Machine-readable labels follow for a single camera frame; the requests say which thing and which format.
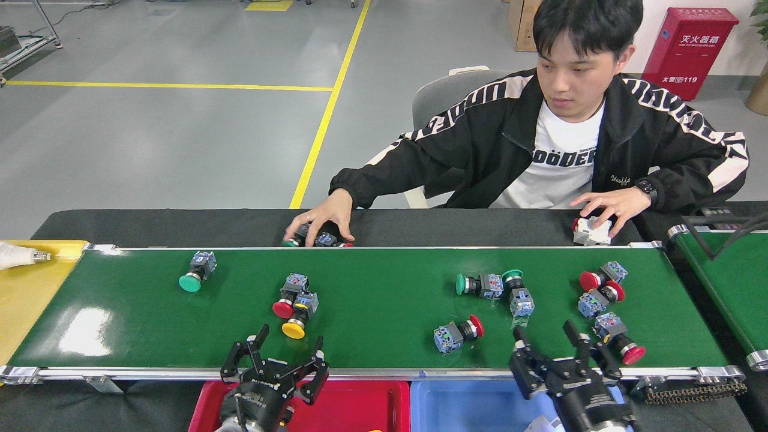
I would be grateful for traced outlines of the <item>person's right hand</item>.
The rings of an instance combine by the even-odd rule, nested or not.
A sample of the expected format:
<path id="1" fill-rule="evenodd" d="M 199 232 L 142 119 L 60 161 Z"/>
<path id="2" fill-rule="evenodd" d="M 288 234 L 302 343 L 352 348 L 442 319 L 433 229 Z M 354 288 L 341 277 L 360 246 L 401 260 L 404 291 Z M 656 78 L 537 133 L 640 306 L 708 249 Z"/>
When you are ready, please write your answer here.
<path id="1" fill-rule="evenodd" d="M 297 230 L 307 223 L 310 224 L 307 235 L 305 236 L 305 246 L 311 248 L 314 246 L 315 238 L 326 222 L 332 222 L 337 225 L 340 236 L 348 242 L 354 242 L 356 238 L 349 230 L 351 221 L 351 212 L 353 210 L 353 197 L 343 188 L 335 189 L 320 205 L 305 213 L 298 214 L 292 219 L 291 223 L 285 229 L 284 241 L 294 238 Z"/>

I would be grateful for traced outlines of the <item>person's left hand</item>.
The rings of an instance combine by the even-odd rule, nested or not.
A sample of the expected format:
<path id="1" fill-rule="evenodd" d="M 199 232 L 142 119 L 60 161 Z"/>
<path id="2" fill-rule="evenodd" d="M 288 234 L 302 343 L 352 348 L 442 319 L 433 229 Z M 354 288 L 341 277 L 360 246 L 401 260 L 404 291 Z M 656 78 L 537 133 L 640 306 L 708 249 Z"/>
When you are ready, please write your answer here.
<path id="1" fill-rule="evenodd" d="M 615 237 L 625 226 L 626 222 L 642 213 L 651 205 L 651 196 L 637 187 L 624 188 L 604 193 L 584 193 L 569 202 L 571 207 L 582 205 L 580 216 L 587 218 L 593 211 L 600 209 L 601 213 L 595 222 L 600 227 L 610 218 L 616 221 L 609 230 L 609 237 Z"/>

